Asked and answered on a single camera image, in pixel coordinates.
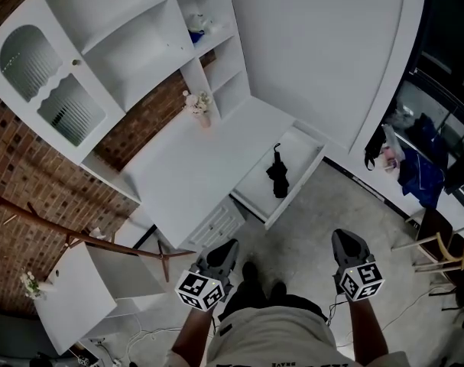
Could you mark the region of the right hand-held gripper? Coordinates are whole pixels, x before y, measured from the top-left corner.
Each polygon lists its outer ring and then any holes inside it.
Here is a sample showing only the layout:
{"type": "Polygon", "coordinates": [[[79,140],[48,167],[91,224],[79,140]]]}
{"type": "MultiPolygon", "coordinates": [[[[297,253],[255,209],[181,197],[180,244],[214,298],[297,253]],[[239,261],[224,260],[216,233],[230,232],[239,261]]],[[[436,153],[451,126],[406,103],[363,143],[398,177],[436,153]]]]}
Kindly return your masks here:
{"type": "Polygon", "coordinates": [[[346,229],[336,229],[332,234],[333,254],[339,268],[333,278],[339,294],[356,302],[375,296],[385,279],[373,255],[368,255],[365,240],[346,229]],[[361,262],[342,266],[349,262],[361,262]]]}

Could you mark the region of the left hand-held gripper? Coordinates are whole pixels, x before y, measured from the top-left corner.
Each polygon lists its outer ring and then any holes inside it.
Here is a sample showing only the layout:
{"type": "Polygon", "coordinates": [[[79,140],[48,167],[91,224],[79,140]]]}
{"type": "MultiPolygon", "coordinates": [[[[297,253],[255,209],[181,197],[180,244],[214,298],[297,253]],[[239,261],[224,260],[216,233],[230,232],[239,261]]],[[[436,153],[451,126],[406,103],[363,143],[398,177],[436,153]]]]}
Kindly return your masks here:
{"type": "Polygon", "coordinates": [[[238,257],[239,242],[230,239],[210,251],[206,260],[202,257],[184,271],[174,290],[180,300],[189,307],[207,312],[218,302],[224,302],[232,289],[230,272],[238,257]]]}

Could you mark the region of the white drawer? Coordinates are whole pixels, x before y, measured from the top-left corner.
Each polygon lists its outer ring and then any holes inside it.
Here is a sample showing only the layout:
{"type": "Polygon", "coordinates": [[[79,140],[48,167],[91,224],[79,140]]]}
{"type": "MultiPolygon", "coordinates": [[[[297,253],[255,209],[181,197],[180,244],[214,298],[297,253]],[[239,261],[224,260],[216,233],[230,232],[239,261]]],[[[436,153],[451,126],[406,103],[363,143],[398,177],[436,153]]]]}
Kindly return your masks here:
{"type": "Polygon", "coordinates": [[[277,144],[279,147],[270,148],[231,192],[232,197],[260,219],[266,229],[273,226],[300,192],[322,161],[326,148],[326,140],[320,133],[298,120],[278,139],[277,144]],[[289,187],[284,198],[274,195],[273,180],[266,173],[274,162],[276,152],[287,168],[289,187]]]}

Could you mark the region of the black umbrella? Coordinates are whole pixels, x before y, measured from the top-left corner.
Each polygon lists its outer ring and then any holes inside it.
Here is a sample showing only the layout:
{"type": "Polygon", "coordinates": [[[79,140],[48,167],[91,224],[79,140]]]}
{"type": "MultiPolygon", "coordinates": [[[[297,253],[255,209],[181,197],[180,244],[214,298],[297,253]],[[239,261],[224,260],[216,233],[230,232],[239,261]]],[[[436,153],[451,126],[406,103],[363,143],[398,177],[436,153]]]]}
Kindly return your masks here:
{"type": "Polygon", "coordinates": [[[273,181],[273,193],[278,199],[283,199],[288,195],[289,182],[287,180],[287,168],[281,160],[281,154],[277,151],[280,146],[277,143],[274,146],[274,161],[273,164],[266,170],[268,177],[273,181]]]}

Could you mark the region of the person's left forearm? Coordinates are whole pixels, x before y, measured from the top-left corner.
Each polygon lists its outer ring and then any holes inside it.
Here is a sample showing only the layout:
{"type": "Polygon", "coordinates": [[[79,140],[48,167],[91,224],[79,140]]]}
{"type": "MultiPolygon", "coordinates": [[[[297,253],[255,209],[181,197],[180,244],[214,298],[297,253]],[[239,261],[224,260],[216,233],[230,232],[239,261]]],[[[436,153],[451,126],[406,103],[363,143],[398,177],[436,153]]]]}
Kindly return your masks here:
{"type": "Polygon", "coordinates": [[[213,320],[213,308],[204,312],[192,309],[171,350],[190,367],[200,367],[213,320]]]}

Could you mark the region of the person's right forearm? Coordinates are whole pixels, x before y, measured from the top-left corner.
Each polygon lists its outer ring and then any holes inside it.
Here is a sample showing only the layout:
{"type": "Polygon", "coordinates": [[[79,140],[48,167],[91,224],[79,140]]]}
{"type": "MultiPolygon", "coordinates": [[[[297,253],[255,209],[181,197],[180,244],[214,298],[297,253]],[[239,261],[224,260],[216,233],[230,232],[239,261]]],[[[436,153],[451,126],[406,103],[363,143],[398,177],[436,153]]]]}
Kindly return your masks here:
{"type": "Polygon", "coordinates": [[[388,354],[388,345],[369,299],[350,301],[355,361],[367,366],[388,354]]]}

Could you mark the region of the white cabinet with panelled doors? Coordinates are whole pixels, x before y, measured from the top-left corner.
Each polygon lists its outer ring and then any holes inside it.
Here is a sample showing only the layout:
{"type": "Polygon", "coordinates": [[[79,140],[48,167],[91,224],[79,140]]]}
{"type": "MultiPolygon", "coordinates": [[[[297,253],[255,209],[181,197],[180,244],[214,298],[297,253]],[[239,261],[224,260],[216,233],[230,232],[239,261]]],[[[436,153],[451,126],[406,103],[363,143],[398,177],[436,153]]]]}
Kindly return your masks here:
{"type": "Polygon", "coordinates": [[[212,245],[226,242],[245,223],[238,207],[227,196],[181,244],[181,248],[201,252],[212,245]]]}

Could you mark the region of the white desk with hutch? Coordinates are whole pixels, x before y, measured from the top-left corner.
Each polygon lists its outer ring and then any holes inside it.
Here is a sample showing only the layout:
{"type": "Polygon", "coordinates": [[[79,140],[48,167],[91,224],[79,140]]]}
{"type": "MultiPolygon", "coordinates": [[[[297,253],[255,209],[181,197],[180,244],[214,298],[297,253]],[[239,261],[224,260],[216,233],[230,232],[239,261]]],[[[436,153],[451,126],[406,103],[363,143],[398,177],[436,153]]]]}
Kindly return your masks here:
{"type": "Polygon", "coordinates": [[[122,174],[151,221],[178,248],[293,122],[255,97],[209,128],[184,112],[122,174]]]}

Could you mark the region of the person's black trousers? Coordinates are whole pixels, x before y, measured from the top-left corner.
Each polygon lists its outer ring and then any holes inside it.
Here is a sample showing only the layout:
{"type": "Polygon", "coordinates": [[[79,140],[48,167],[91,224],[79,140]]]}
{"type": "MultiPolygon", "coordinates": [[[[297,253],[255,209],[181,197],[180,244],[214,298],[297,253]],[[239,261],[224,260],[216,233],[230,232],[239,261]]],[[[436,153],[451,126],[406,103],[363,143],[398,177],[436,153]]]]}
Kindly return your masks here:
{"type": "Polygon", "coordinates": [[[307,310],[321,317],[324,322],[327,321],[321,308],[304,297],[288,293],[281,299],[271,300],[270,297],[266,297],[259,280],[243,281],[238,286],[224,311],[219,315],[219,321],[222,322],[226,317],[245,308],[262,309],[266,307],[292,307],[307,310]]]}

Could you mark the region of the person's beige shirt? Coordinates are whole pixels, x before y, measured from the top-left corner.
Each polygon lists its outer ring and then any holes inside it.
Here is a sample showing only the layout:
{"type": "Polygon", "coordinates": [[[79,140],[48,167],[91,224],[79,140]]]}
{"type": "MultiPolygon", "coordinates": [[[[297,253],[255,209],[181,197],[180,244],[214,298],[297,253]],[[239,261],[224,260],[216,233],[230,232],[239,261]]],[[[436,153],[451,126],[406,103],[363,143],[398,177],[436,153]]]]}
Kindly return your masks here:
{"type": "Polygon", "coordinates": [[[246,308],[226,317],[206,367],[362,367],[344,356],[324,320],[292,307],[246,308]]]}

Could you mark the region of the wooden chair with dark seat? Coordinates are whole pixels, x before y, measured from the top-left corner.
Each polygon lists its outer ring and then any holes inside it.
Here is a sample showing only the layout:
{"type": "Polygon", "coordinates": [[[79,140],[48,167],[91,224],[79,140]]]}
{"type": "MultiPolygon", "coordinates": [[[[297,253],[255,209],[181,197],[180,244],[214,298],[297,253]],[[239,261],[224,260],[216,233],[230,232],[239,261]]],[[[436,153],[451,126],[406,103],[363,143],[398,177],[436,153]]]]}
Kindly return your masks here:
{"type": "Polygon", "coordinates": [[[456,284],[464,270],[464,226],[454,229],[437,209],[431,208],[415,212],[405,222],[418,225],[415,241],[393,246],[391,250],[417,248],[430,262],[414,264],[416,274],[440,274],[456,284]]]}

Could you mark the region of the black bag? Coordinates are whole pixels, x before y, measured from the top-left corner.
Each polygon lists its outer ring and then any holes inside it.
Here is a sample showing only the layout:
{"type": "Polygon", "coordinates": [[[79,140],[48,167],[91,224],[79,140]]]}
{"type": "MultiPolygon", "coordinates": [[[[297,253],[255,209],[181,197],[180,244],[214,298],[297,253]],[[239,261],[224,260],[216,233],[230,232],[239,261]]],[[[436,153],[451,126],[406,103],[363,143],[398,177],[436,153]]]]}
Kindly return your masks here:
{"type": "Polygon", "coordinates": [[[365,166],[369,171],[373,171],[375,168],[375,159],[381,153],[381,148],[385,143],[385,131],[382,125],[379,125],[368,144],[365,147],[365,166]]]}

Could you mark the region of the blue clothing pile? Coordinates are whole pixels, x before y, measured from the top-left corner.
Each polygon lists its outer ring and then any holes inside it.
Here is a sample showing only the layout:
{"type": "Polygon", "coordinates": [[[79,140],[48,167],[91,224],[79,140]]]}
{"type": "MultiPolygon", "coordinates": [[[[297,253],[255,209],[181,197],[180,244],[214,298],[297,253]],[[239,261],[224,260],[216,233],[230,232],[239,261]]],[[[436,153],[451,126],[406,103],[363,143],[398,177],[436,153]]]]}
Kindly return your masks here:
{"type": "Polygon", "coordinates": [[[436,209],[449,161],[446,143],[425,113],[406,133],[417,148],[403,148],[404,160],[397,181],[404,196],[411,193],[422,207],[436,209]]]}

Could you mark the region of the clear plastic bag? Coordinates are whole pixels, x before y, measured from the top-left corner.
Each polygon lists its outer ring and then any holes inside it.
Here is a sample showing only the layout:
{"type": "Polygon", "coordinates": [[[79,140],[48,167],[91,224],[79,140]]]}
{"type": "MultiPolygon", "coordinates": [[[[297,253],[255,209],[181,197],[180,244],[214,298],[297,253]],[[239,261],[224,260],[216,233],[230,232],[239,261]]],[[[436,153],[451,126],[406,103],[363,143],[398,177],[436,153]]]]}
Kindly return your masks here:
{"type": "Polygon", "coordinates": [[[383,124],[382,130],[385,134],[385,145],[382,148],[384,170],[391,173],[400,168],[401,162],[405,159],[404,151],[391,125],[383,124]]]}

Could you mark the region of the brown wooden coat rack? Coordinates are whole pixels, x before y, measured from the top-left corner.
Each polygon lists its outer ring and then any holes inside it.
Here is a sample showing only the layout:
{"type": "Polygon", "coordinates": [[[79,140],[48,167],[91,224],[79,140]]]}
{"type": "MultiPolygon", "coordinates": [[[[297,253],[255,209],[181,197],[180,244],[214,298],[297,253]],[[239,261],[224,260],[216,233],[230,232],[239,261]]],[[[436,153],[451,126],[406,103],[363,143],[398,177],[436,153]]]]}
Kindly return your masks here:
{"type": "Polygon", "coordinates": [[[32,222],[35,225],[43,226],[44,228],[57,232],[61,235],[64,235],[65,236],[64,245],[67,248],[75,248],[78,244],[82,242],[86,242],[94,246],[97,246],[98,248],[103,248],[103,249],[106,249],[112,252],[130,254],[130,255],[141,255],[141,256],[149,257],[149,258],[156,258],[162,264],[166,282],[170,281],[170,275],[169,275],[169,269],[168,269],[167,262],[171,258],[177,258],[177,257],[195,254],[195,252],[192,252],[192,251],[183,251],[183,252],[178,252],[178,253],[166,254],[164,253],[162,249],[162,245],[160,241],[157,241],[157,247],[158,247],[159,252],[153,253],[153,252],[146,252],[140,249],[129,248],[123,245],[116,244],[114,242],[114,239],[112,239],[110,242],[97,239],[95,237],[92,237],[92,236],[89,236],[87,234],[83,234],[80,232],[76,232],[72,229],[68,229],[66,227],[60,226],[54,222],[44,219],[43,217],[37,214],[37,212],[34,210],[32,206],[28,206],[29,210],[25,210],[13,204],[9,200],[6,200],[0,196],[0,208],[1,207],[6,208],[13,215],[19,216],[27,220],[28,222],[32,222]]]}

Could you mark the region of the small white side table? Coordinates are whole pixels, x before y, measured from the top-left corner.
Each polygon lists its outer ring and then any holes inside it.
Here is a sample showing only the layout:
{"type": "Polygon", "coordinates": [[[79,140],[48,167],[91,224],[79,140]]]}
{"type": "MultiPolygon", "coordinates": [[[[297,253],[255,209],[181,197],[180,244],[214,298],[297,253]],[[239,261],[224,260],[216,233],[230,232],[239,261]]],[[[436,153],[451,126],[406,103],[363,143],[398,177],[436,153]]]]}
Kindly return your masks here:
{"type": "Polygon", "coordinates": [[[124,317],[147,310],[165,294],[138,256],[84,243],[64,252],[47,283],[34,305],[60,355],[80,340],[120,332],[124,317]]]}

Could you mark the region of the white power strip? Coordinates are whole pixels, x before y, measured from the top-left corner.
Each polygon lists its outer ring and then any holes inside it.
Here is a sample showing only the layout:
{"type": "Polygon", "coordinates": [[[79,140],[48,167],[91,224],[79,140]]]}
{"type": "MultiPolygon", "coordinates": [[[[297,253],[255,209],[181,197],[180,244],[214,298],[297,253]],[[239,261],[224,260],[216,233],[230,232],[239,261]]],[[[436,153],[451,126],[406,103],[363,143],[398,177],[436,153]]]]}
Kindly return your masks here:
{"type": "Polygon", "coordinates": [[[82,339],[77,343],[96,357],[92,367],[124,367],[121,360],[110,353],[108,346],[101,339],[82,339]]]}

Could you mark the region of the pink vase with flowers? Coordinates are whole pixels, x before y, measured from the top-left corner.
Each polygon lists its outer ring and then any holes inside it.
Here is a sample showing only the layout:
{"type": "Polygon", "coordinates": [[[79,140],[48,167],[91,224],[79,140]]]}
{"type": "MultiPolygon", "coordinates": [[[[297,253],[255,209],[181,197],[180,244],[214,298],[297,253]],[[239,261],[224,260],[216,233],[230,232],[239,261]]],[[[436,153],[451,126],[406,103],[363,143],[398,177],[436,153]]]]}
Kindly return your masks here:
{"type": "Polygon", "coordinates": [[[183,109],[188,111],[196,118],[202,128],[209,128],[211,120],[209,117],[209,105],[211,99],[205,91],[190,93],[188,90],[183,91],[184,106],[183,109]]]}

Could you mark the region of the white vase with small flowers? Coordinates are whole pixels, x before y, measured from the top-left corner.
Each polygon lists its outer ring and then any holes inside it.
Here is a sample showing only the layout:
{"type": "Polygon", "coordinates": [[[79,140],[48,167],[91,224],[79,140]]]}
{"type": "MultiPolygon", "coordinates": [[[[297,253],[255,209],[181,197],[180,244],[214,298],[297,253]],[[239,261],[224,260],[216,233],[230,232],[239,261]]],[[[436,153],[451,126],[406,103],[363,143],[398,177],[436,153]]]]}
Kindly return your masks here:
{"type": "Polygon", "coordinates": [[[32,300],[45,299],[48,294],[57,292],[57,288],[49,281],[39,281],[31,271],[24,272],[20,281],[25,289],[25,296],[32,300]]]}

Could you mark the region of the white arched glass cabinet door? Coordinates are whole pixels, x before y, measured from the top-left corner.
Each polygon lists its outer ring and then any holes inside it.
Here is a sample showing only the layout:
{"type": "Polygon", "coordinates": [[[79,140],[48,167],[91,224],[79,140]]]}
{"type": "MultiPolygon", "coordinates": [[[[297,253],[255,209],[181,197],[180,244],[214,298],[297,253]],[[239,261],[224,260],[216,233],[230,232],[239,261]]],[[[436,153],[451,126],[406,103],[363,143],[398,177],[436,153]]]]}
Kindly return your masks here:
{"type": "Polygon", "coordinates": [[[0,26],[0,99],[74,164],[125,114],[45,0],[25,0],[0,26]]]}

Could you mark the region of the white shelf hutch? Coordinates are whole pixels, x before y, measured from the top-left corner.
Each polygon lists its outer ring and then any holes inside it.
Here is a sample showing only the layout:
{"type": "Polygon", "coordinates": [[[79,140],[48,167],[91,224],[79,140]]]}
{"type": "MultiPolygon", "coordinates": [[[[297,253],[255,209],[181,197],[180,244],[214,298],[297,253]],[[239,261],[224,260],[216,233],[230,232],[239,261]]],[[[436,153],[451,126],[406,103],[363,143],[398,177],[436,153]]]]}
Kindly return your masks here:
{"type": "Polygon", "coordinates": [[[175,72],[183,75],[190,91],[212,97],[210,111],[217,119],[249,94],[232,0],[45,1],[124,110],[115,125],[175,72]],[[186,24],[192,13],[210,18],[209,32],[197,44],[186,24]]]}

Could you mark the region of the black window frame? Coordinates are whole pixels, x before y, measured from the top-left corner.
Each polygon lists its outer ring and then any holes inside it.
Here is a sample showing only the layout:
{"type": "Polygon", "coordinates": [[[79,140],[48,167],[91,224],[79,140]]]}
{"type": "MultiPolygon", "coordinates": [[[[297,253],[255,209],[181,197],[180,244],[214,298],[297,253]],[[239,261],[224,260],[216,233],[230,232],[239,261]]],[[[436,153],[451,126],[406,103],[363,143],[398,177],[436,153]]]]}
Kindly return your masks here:
{"type": "Polygon", "coordinates": [[[464,208],[464,0],[424,0],[405,78],[443,107],[444,191],[464,208]]]}

